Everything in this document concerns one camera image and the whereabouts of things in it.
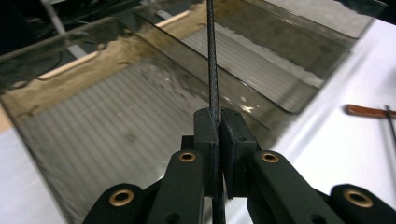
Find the black rod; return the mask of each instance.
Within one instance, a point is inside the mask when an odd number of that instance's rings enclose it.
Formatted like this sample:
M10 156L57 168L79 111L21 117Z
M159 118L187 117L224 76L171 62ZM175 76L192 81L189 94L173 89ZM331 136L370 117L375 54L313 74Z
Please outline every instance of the black rod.
M387 119L389 121L389 126L390 126L390 131L392 132L393 135L393 143L394 146L396 147L396 133L395 133L395 127L393 126L393 121L392 121L392 115L391 115L391 110L389 105L385 105L385 109L387 110Z
M206 0L207 10L207 59L209 63L209 108L213 125L216 128L216 133L219 137L219 88L218 88L218 71L216 62L216 39L215 39L215 19L213 11L213 0ZM224 209L224 190L223 178L220 164L220 154L217 153L217 158L213 158L214 167L217 171L215 178L216 189L212 199L212 217L214 224L225 224L225 209Z

